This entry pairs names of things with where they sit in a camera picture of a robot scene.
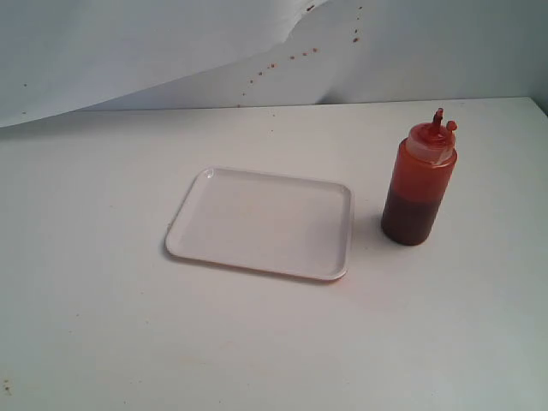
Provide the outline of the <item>red sauce squeeze bottle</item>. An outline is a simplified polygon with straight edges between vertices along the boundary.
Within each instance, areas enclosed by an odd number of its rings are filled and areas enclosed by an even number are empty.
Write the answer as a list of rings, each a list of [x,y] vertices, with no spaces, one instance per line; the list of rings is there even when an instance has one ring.
[[[417,246],[430,235],[455,168],[457,125],[443,118],[437,109],[399,144],[381,217],[382,231],[399,244]]]

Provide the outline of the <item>white rectangular plastic tray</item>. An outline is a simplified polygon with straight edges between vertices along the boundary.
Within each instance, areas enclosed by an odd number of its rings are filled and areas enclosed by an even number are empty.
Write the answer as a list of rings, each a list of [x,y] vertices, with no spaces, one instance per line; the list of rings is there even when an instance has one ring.
[[[354,196],[341,183],[210,167],[164,244],[178,259],[330,282],[348,271],[353,219]]]

